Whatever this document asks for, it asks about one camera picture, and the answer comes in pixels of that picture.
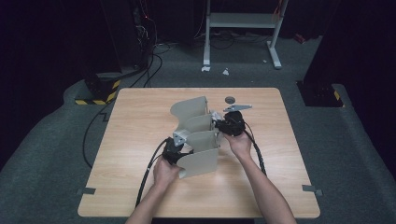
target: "human hand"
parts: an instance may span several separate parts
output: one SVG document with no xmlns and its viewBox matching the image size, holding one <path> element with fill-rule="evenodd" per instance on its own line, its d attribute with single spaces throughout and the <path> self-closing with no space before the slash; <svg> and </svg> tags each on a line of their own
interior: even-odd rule
<svg viewBox="0 0 396 224">
<path fill-rule="evenodd" d="M 160 156 L 154 166 L 154 186 L 166 190 L 177 179 L 180 169 Z"/>
<path fill-rule="evenodd" d="M 242 132 L 238 136 L 230 136 L 225 133 L 224 137 L 230 143 L 231 151 L 238 160 L 250 157 L 251 141 L 246 133 Z"/>
</svg>

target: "gray carpet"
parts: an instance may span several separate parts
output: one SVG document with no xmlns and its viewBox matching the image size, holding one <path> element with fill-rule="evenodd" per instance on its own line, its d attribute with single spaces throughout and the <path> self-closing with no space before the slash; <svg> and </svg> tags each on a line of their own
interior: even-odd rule
<svg viewBox="0 0 396 224">
<path fill-rule="evenodd" d="M 209 73 L 201 72 L 203 47 L 170 45 L 172 49 L 160 54 L 163 66 L 150 84 L 153 88 L 278 88 L 311 182 L 324 193 L 318 197 L 320 217 L 298 219 L 298 223 L 396 223 L 395 181 L 363 130 L 344 87 L 334 85 L 346 105 L 343 108 L 304 106 L 295 82 L 304 78 L 319 41 L 310 40 L 300 45 L 291 39 L 279 39 L 276 49 L 283 65 L 281 70 L 272 66 L 263 42 L 235 42 L 227 49 L 212 48 Z M 228 44 L 230 42 L 213 42 L 219 48 Z M 151 74 L 159 64 L 155 59 Z M 222 74 L 226 68 L 228 76 Z M 129 87 L 138 77 L 124 79 L 120 87 Z M 135 86 L 142 87 L 145 81 L 144 77 Z M 81 196 L 76 191 L 85 187 L 90 174 L 82 156 L 83 135 L 92 118 L 103 108 L 102 105 L 74 104 L 81 85 L 80 81 L 64 93 L 64 105 L 37 123 L 2 170 L 1 224 L 125 221 L 125 217 L 80 217 L 77 213 Z M 112 105 L 105 112 L 110 114 L 111 108 Z M 90 162 L 94 161 L 106 129 L 102 119 L 103 116 L 99 116 L 93 122 L 87 135 L 85 146 Z M 169 221 L 156 220 L 158 223 Z M 207 223 L 209 220 L 182 221 Z"/>
</svg>

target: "forearm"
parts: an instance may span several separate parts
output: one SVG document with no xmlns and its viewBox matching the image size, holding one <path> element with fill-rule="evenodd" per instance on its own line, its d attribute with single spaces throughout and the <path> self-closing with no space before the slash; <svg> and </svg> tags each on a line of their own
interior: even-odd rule
<svg viewBox="0 0 396 224">
<path fill-rule="evenodd" d="M 296 223 L 285 198 L 251 157 L 239 158 L 263 217 L 270 224 Z"/>
<path fill-rule="evenodd" d="M 160 202 L 163 200 L 165 192 L 166 189 L 164 188 L 155 185 L 151 186 L 147 195 L 132 212 L 131 216 L 128 218 L 125 224 L 151 223 L 152 217 L 157 211 Z"/>
</svg>

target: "wooden table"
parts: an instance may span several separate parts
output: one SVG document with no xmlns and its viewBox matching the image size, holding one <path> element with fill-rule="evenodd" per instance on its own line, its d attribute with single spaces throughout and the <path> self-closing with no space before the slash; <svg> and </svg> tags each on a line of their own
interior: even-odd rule
<svg viewBox="0 0 396 224">
<path fill-rule="evenodd" d="M 273 88 L 165 88 L 120 90 L 96 156 L 78 213 L 83 217 L 128 217 L 149 160 L 163 139 L 172 136 L 177 118 L 170 107 L 182 100 L 206 96 L 208 108 L 220 112 L 233 96 L 262 151 L 268 177 L 288 201 L 295 217 L 319 216 L 311 185 L 280 92 Z M 251 150 L 258 163 L 254 149 Z M 143 195 L 152 185 L 148 176 Z M 178 179 L 155 217 L 261 217 L 248 179 L 230 150 L 221 142 L 218 170 Z"/>
</svg>

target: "white metal cart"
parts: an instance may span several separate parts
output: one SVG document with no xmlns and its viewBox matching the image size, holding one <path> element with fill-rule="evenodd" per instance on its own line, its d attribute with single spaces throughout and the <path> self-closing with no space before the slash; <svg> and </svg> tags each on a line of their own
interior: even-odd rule
<svg viewBox="0 0 396 224">
<path fill-rule="evenodd" d="M 234 28 L 272 28 L 274 34 L 271 41 L 267 41 L 267 46 L 271 54 L 275 69 L 282 68 L 277 56 L 275 44 L 279 30 L 285 16 L 286 7 L 289 0 L 283 0 L 279 19 L 274 21 L 273 14 L 264 13 L 211 13 L 210 0 L 207 0 L 206 10 L 206 31 L 205 31 L 205 49 L 204 49 L 204 67 L 203 71 L 210 69 L 210 28 L 211 27 L 234 27 Z"/>
</svg>

